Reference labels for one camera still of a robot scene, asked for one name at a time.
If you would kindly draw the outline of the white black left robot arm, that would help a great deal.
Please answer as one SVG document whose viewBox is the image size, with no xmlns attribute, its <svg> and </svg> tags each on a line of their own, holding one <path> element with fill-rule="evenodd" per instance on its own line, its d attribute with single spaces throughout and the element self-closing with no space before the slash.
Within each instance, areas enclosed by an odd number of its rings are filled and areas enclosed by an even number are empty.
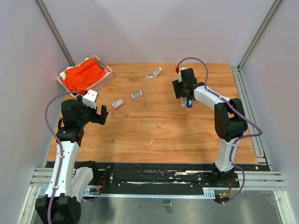
<svg viewBox="0 0 299 224">
<path fill-rule="evenodd" d="M 75 169 L 75 159 L 89 122 L 104 125 L 107 107 L 101 106 L 100 114 L 94 101 L 85 104 L 82 97 L 61 103 L 62 118 L 54 134 L 57 155 L 49 186 L 44 197 L 38 198 L 35 209 L 44 224 L 77 224 L 81 217 L 81 201 L 88 184 L 100 180 L 95 162 L 84 162 Z"/>
</svg>

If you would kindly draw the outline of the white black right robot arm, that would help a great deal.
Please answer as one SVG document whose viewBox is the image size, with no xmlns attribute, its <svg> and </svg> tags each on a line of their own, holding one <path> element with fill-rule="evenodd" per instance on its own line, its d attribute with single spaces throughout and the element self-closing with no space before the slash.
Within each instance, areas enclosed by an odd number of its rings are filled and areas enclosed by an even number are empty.
<svg viewBox="0 0 299 224">
<path fill-rule="evenodd" d="M 192 68 L 176 68 L 178 79 L 172 82 L 175 96 L 181 105 L 191 108 L 192 101 L 202 102 L 214 112 L 214 128 L 220 139 L 217 159 L 213 164 L 210 183 L 221 187 L 239 187 L 235 167 L 231 164 L 235 158 L 237 146 L 235 140 L 242 137 L 248 129 L 244 109 L 239 98 L 227 98 L 213 92 L 203 82 L 197 82 Z"/>
</svg>

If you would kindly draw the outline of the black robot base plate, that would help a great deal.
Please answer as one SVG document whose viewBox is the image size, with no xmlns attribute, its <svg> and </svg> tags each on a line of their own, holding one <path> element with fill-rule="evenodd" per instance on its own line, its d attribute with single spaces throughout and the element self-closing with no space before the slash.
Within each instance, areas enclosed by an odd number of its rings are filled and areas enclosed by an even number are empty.
<svg viewBox="0 0 299 224">
<path fill-rule="evenodd" d="M 85 161 L 76 162 L 77 169 Z M 95 180 L 88 184 L 99 193 L 202 194 L 204 188 L 242 189 L 245 177 L 237 174 L 240 186 L 216 186 L 211 180 L 213 164 L 95 162 Z"/>
</svg>

